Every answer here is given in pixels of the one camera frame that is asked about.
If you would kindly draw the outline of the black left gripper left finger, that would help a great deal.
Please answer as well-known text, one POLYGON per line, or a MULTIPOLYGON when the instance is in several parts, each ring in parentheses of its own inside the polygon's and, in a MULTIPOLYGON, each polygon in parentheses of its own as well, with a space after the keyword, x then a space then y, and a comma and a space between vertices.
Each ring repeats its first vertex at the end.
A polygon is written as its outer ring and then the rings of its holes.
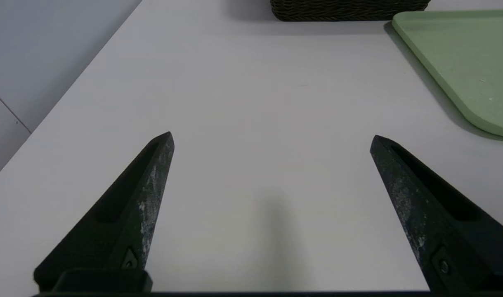
POLYGON ((40 291, 150 291, 145 271, 174 153, 153 138, 33 273, 40 291))

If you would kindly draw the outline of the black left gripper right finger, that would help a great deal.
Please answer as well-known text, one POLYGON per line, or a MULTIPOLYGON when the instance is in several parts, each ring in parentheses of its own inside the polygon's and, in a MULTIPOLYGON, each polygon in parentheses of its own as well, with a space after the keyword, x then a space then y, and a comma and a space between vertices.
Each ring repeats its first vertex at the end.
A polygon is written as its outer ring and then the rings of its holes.
POLYGON ((393 140, 370 154, 430 291, 503 291, 503 225, 393 140))

